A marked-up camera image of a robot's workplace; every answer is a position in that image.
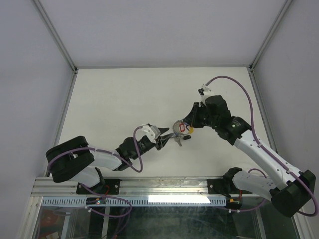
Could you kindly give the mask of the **keyring with yellow handle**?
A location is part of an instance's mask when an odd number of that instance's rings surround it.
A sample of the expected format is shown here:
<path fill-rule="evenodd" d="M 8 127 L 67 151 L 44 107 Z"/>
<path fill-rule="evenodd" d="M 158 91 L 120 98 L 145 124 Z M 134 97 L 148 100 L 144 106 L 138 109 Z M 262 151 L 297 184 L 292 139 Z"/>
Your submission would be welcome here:
<path fill-rule="evenodd" d="M 194 132 L 194 128 L 182 120 L 176 121 L 172 126 L 173 133 L 182 140 L 191 139 L 191 134 Z"/>

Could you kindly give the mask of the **red tagged key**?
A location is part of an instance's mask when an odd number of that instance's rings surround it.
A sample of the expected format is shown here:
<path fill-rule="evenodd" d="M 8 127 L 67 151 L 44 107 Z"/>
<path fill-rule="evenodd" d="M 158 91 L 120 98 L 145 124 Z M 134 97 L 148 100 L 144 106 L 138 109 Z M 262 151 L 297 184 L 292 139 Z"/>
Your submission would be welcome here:
<path fill-rule="evenodd" d="M 185 124 L 182 122 L 182 123 L 180 123 L 179 124 L 179 131 L 181 132 L 181 133 L 184 133 L 185 132 Z"/>

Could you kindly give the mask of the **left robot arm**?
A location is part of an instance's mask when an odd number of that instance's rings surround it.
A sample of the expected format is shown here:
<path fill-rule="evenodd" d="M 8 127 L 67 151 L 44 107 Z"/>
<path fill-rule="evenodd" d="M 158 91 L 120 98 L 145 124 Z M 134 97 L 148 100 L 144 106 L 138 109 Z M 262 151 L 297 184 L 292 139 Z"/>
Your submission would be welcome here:
<path fill-rule="evenodd" d="M 131 168 L 142 173 L 142 156 L 152 149 L 163 149 L 174 136 L 168 130 L 167 127 L 160 128 L 152 124 L 138 126 L 133 135 L 114 150 L 95 148 L 86 137 L 77 136 L 46 152 L 47 172 L 55 183 L 76 181 L 91 192 L 100 193 L 105 186 L 101 168 L 115 172 Z"/>

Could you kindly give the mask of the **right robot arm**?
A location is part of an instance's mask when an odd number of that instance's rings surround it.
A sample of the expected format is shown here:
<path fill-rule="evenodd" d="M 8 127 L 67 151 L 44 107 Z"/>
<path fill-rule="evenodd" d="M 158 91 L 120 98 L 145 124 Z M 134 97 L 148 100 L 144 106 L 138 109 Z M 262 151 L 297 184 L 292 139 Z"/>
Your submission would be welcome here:
<path fill-rule="evenodd" d="M 265 145 L 253 128 L 240 117 L 231 115 L 226 101 L 210 96 L 195 102 L 182 121 L 193 128 L 205 126 L 215 130 L 220 138 L 248 155 L 268 175 L 257 177 L 240 168 L 224 174 L 223 188 L 229 193 L 241 189 L 271 201 L 282 215 L 292 217 L 309 201 L 314 200 L 316 176 L 301 171 Z"/>

